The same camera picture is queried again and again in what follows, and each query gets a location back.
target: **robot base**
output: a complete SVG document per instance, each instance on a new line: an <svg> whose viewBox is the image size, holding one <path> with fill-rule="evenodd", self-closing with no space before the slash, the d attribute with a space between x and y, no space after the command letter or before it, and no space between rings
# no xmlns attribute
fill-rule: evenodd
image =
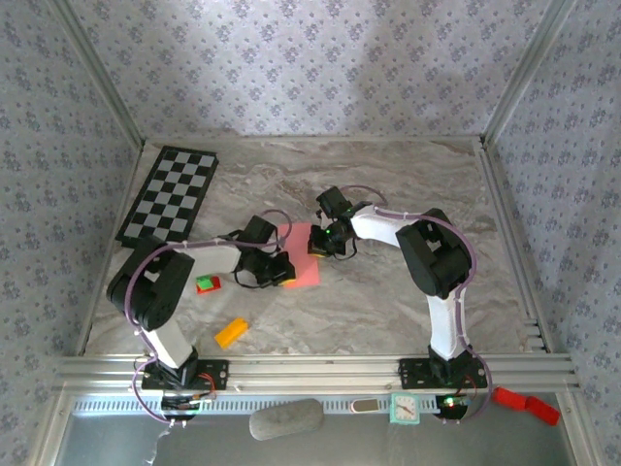
<svg viewBox="0 0 621 466"><path fill-rule="evenodd" d="M404 358L399 360L399 375L402 389L454 388L466 386L471 378L476 388L487 387L487 378L481 362L467 351L445 361L429 348L429 357Z"/></svg>
<svg viewBox="0 0 621 466"><path fill-rule="evenodd" d="M161 362L149 364L145 368L142 390L196 390L210 391L209 380L198 377L208 374L213 379L213 390L225 390L229 377L229 361L226 359L198 359L190 356L178 369L172 369Z"/></svg>

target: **floral wallpaper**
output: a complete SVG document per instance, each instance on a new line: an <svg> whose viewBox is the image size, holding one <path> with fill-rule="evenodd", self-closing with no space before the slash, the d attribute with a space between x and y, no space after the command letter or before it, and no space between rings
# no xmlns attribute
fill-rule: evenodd
<svg viewBox="0 0 621 466"><path fill-rule="evenodd" d="M0 464L72 354L136 156L45 3L1 2Z"/></svg>
<svg viewBox="0 0 621 466"><path fill-rule="evenodd" d="M483 131L548 0L71 1L146 138Z"/></svg>
<svg viewBox="0 0 621 466"><path fill-rule="evenodd" d="M621 464L621 7L578 2L500 138L505 188L609 464Z"/></svg>

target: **red clip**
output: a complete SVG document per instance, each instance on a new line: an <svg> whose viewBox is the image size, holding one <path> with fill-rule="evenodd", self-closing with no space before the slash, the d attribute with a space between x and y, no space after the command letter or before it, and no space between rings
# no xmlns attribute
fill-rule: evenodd
<svg viewBox="0 0 621 466"><path fill-rule="evenodd" d="M558 424L559 418L561 417L561 413L547 403L543 403L535 396L529 396L526 399L526 409L529 413L550 425Z"/></svg>
<svg viewBox="0 0 621 466"><path fill-rule="evenodd" d="M526 399L526 396L514 393L501 386L494 388L494 393L492 393L492 400L515 411L526 411Z"/></svg>

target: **green block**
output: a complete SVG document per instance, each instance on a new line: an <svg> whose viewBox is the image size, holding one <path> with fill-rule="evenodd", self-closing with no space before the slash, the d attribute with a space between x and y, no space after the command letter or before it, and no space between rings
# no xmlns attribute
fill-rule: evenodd
<svg viewBox="0 0 621 466"><path fill-rule="evenodd" d="M212 276L204 275L196 279L196 285L201 289L213 288Z"/></svg>

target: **red block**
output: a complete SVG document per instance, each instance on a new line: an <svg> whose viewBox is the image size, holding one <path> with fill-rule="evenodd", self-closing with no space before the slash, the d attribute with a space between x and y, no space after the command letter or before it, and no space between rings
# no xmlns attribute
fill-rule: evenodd
<svg viewBox="0 0 621 466"><path fill-rule="evenodd" d="M220 283L220 278L213 276L212 277L213 286L211 288L202 289L198 284L196 285L196 294L205 294L211 291L216 291L217 289L221 289L222 285Z"/></svg>
<svg viewBox="0 0 621 466"><path fill-rule="evenodd" d="M507 406L515 411L526 410L527 397L497 386L492 393L492 400L499 405Z"/></svg>
<svg viewBox="0 0 621 466"><path fill-rule="evenodd" d="M561 413L552 408L547 403L543 403L535 396L529 396L526 400L526 409L529 413L537 416L539 419L550 425L556 425L559 422Z"/></svg>

